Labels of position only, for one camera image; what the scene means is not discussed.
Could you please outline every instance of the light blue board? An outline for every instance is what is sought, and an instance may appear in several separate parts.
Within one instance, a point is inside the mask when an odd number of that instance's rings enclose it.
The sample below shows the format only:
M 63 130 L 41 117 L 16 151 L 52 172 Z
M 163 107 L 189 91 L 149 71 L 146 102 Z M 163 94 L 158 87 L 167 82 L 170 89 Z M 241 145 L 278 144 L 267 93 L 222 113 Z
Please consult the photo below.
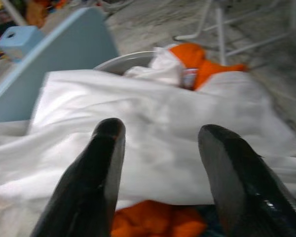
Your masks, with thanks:
M 102 14 L 95 8 L 76 11 L 0 84 L 0 122 L 31 117 L 46 72 L 93 69 L 116 56 Z

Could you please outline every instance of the orange fabric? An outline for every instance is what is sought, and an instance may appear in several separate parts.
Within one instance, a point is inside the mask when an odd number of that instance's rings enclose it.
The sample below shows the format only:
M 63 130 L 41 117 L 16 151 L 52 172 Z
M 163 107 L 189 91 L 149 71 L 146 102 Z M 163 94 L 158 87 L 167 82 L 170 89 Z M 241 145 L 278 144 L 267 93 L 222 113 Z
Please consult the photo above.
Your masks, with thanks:
M 174 46 L 170 51 L 176 55 L 186 68 L 198 68 L 193 89 L 198 89 L 211 75 L 230 71 L 246 71 L 244 64 L 221 66 L 206 59 L 205 50 L 195 43 L 183 43 Z
M 144 201 L 115 213 L 112 237 L 197 237 L 207 228 L 190 207 Z

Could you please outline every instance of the small tag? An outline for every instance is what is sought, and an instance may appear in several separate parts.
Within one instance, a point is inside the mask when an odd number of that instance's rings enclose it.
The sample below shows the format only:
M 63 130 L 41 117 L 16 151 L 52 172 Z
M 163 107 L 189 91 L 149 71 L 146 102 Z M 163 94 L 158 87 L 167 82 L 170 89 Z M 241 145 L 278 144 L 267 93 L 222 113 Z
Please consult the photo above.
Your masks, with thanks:
M 188 68 L 183 71 L 183 78 L 181 81 L 181 87 L 187 90 L 193 90 L 193 86 L 198 73 L 197 68 Z

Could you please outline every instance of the white fabric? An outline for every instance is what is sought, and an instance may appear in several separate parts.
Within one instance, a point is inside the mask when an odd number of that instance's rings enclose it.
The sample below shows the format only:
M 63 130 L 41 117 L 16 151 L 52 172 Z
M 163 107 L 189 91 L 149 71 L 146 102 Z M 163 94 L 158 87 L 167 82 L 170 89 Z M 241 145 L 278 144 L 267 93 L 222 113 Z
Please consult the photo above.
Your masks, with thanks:
M 197 134 L 215 123 L 246 139 L 296 197 L 296 136 L 248 74 L 217 74 L 198 92 L 83 70 L 52 72 L 26 133 L 0 124 L 0 195 L 43 209 L 62 173 L 103 119 L 126 126 L 117 209 L 152 199 L 212 203 Z
M 154 57 L 148 67 L 135 66 L 125 72 L 128 78 L 148 79 L 179 86 L 184 64 L 166 48 L 154 48 Z

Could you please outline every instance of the orange clothing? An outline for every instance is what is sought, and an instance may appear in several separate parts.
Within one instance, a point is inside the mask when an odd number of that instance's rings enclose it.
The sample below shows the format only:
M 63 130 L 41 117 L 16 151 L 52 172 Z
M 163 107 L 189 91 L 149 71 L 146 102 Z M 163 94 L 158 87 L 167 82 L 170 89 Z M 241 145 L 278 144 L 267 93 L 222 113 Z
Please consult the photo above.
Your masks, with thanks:
M 203 85 L 215 73 L 247 70 L 247 67 L 243 64 L 221 66 L 217 63 L 212 63 L 206 59 L 205 50 L 195 43 L 182 43 L 172 47 L 170 51 L 181 60 L 187 69 L 198 69 L 193 86 L 194 90 Z
M 112 237 L 197 237 L 207 228 L 196 210 L 144 201 L 117 211 Z

